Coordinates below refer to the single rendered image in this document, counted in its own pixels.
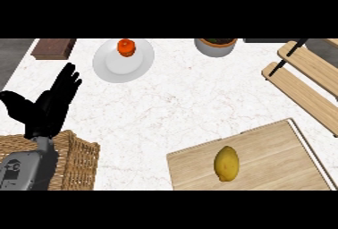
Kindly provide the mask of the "wooden tray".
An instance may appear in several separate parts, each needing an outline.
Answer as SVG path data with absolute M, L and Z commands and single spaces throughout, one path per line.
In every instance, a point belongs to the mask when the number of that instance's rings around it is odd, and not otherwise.
M 233 147 L 239 173 L 223 182 L 214 172 L 220 149 Z M 167 154 L 173 189 L 177 190 L 332 190 L 334 181 L 295 121 L 288 118 L 229 138 Z

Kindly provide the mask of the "wicker basket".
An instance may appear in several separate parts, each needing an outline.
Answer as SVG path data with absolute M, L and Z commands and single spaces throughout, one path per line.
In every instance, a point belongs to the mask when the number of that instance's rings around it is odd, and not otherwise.
M 94 188 L 94 176 L 100 146 L 77 137 L 71 130 L 62 131 L 53 138 L 58 151 L 56 173 L 49 184 L 50 191 L 80 191 Z M 37 143 L 22 134 L 0 135 L 0 162 L 10 152 L 28 151 Z

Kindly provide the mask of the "brown wooden block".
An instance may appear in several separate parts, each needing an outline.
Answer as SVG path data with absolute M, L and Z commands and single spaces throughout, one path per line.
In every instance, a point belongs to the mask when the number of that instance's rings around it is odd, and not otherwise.
M 37 60 L 68 60 L 75 38 L 41 38 L 31 51 Z

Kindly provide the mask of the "wooden tiered shelf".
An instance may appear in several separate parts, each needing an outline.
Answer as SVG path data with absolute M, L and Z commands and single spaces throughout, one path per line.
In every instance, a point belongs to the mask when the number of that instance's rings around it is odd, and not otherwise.
M 282 60 L 267 65 L 261 75 L 338 138 L 338 106 L 283 68 L 289 64 L 338 100 L 338 68 L 303 47 L 306 42 L 300 38 L 285 43 L 278 50 Z

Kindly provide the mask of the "dark grey appliance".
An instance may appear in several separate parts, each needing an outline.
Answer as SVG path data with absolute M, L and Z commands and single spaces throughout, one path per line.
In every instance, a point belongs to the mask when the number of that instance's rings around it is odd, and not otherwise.
M 286 43 L 298 41 L 301 38 L 244 38 L 245 43 Z

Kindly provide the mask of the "orange cupcake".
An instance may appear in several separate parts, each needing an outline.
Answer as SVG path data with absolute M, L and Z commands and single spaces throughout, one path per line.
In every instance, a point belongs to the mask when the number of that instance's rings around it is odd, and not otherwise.
M 134 51 L 136 51 L 134 42 L 127 38 L 121 39 L 120 42 L 118 42 L 118 52 L 120 52 L 120 54 L 124 57 L 130 57 L 130 56 L 133 56 Z

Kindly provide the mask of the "white plant pot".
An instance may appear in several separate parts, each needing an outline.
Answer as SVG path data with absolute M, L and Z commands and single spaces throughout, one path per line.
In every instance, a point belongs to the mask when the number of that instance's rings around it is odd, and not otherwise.
M 196 38 L 193 40 L 193 44 L 198 51 L 208 57 L 223 57 L 232 52 L 236 39 L 227 44 L 214 44 L 210 43 L 204 38 Z

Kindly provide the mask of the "white plate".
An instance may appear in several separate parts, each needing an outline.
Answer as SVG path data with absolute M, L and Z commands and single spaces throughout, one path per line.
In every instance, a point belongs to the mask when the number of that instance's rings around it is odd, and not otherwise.
M 125 57 L 118 51 L 118 38 L 112 38 L 97 48 L 93 68 L 97 77 L 111 83 L 124 83 L 140 78 L 155 61 L 155 50 L 146 39 L 137 38 L 134 54 Z

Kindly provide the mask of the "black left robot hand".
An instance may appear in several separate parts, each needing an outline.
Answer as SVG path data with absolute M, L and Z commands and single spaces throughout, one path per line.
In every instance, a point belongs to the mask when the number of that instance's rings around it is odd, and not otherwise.
M 25 139 L 31 140 L 35 137 L 52 139 L 59 134 L 80 85 L 75 65 L 66 63 L 52 88 L 43 92 L 35 102 L 13 91 L 0 92 L 9 116 L 25 124 Z

